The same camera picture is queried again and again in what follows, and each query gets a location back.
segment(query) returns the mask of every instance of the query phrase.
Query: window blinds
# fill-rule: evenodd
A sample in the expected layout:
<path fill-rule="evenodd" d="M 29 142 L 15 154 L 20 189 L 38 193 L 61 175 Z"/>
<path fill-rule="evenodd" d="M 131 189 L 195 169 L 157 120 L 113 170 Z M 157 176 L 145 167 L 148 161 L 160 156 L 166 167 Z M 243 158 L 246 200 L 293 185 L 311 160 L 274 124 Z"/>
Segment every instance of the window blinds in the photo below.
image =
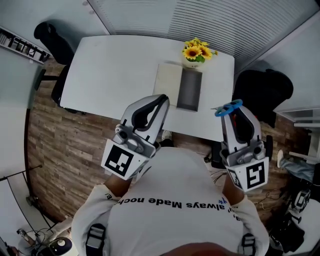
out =
<path fill-rule="evenodd" d="M 267 51 L 319 10 L 314 0 L 90 0 L 112 35 L 187 41 L 234 56 L 236 67 Z"/>

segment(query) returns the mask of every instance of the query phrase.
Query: wooden floor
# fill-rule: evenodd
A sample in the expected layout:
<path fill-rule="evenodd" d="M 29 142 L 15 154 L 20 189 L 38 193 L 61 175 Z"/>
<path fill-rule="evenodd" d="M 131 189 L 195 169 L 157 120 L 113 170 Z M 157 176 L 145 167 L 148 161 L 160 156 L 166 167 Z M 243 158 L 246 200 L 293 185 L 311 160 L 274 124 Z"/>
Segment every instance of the wooden floor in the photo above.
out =
<path fill-rule="evenodd" d="M 45 64 L 46 75 L 59 75 L 63 66 L 50 59 Z M 63 220 L 66 214 L 73 216 L 86 201 L 92 188 L 107 178 L 100 166 L 107 138 L 114 135 L 118 120 L 94 114 L 72 114 L 57 107 L 51 99 L 54 81 L 43 81 L 35 95 L 28 125 L 29 167 L 42 164 L 42 168 L 30 171 L 31 187 L 39 198 L 44 211 L 56 220 Z M 273 156 L 269 168 L 268 184 L 248 194 L 253 202 L 270 197 L 278 198 L 280 188 L 285 187 L 289 175 L 276 167 L 277 152 L 292 151 L 304 153 L 307 134 L 294 128 L 283 117 L 277 117 L 276 128 L 262 124 L 262 139 L 273 136 Z M 205 156 L 210 151 L 210 141 L 173 134 L 176 147 L 193 150 Z M 282 200 L 266 199 L 257 205 L 264 222 L 270 216 L 271 208 L 281 205 Z"/>

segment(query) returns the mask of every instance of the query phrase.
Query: white table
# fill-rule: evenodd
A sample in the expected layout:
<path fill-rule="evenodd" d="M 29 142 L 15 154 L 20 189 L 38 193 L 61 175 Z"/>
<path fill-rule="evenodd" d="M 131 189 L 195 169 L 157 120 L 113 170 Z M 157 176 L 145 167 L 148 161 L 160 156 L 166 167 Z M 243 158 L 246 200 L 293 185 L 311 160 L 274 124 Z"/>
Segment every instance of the white table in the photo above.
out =
<path fill-rule="evenodd" d="M 153 94 L 158 65 L 181 63 L 181 41 L 137 35 L 85 37 L 74 55 L 60 105 L 121 119 L 127 106 Z M 222 141 L 221 119 L 210 108 L 231 101 L 234 58 L 219 52 L 199 69 L 198 112 L 170 107 L 163 129 Z"/>

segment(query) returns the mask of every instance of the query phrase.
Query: shoe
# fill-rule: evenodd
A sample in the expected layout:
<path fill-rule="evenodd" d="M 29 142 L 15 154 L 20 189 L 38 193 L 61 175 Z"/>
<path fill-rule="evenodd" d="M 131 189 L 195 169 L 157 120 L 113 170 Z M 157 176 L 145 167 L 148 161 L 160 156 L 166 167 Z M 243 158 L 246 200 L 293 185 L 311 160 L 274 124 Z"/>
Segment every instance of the shoe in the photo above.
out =
<path fill-rule="evenodd" d="M 284 158 L 284 152 L 282 151 L 282 149 L 279 150 L 278 155 L 277 155 L 277 159 L 276 159 L 276 166 L 278 168 L 281 168 L 280 166 L 280 161 Z"/>
<path fill-rule="evenodd" d="M 169 130 L 163 130 L 161 140 L 164 141 L 166 139 L 172 140 L 172 132 Z"/>

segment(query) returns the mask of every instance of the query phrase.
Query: flower pot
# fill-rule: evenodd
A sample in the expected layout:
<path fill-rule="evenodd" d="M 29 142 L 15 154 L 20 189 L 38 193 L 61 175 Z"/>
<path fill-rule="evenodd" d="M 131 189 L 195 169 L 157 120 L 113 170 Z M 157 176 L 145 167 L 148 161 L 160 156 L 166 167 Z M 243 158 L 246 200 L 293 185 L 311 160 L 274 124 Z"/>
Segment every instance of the flower pot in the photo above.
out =
<path fill-rule="evenodd" d="M 204 62 L 189 61 L 182 55 L 182 65 L 189 69 L 196 69 L 202 66 Z"/>

